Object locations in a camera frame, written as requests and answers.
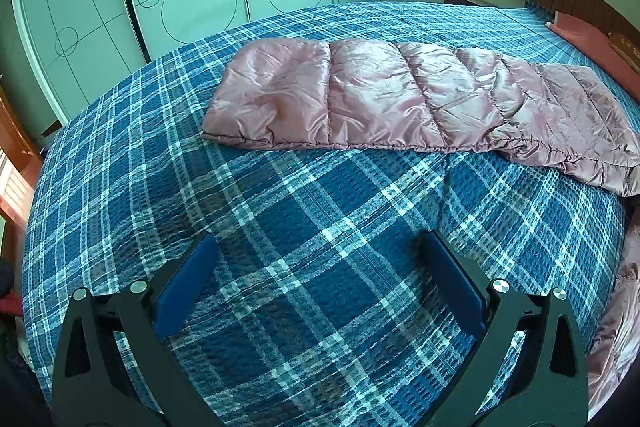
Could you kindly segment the wooden nightstand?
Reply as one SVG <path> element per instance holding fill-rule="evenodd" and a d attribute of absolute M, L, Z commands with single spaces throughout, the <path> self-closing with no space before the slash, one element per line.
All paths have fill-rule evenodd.
<path fill-rule="evenodd" d="M 444 3 L 467 6 L 492 6 L 492 3 L 485 0 L 444 0 Z"/>

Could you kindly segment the dark wooden headboard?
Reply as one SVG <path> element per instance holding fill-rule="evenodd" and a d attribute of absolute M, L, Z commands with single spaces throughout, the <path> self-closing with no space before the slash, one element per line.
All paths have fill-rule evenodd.
<path fill-rule="evenodd" d="M 574 16 L 608 34 L 620 34 L 639 46 L 639 31 L 620 12 L 603 0 L 530 0 L 554 14 L 556 11 Z"/>

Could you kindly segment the red pillow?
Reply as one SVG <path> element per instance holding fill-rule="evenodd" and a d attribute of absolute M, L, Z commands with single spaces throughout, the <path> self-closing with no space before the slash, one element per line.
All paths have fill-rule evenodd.
<path fill-rule="evenodd" d="M 608 35 L 580 18 L 556 11 L 548 29 L 578 49 L 603 69 L 634 101 L 639 101 L 640 77 L 614 51 Z"/>

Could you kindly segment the blue plaid bed sheet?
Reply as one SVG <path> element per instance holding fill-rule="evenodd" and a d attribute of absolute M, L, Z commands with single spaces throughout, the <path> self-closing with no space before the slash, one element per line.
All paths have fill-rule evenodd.
<path fill-rule="evenodd" d="M 623 199 L 496 154 L 264 153 L 204 140 L 224 66 L 268 37 L 587 64 L 531 9 L 367 2 L 267 17 L 137 70 L 58 132 L 37 182 L 22 293 L 44 393 L 72 292 L 119 291 L 201 231 L 220 258 L 168 347 L 230 426 L 414 425 L 472 345 L 416 255 L 430 228 L 521 291 L 563 287 L 592 345 L 623 256 Z"/>

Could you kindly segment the brown patterned cushion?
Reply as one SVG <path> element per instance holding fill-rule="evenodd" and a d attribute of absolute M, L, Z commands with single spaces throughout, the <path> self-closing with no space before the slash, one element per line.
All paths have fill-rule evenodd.
<path fill-rule="evenodd" d="M 608 34 L 608 42 L 614 51 L 632 68 L 637 74 L 640 74 L 640 49 L 635 46 L 628 38 L 621 34 Z"/>

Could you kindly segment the pink quilted down jacket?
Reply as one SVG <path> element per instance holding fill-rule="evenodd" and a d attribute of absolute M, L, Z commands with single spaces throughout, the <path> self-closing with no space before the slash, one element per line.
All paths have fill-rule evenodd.
<path fill-rule="evenodd" d="M 202 132 L 247 150 L 496 152 L 620 196 L 639 192 L 638 134 L 591 69 L 477 48 L 247 43 Z"/>

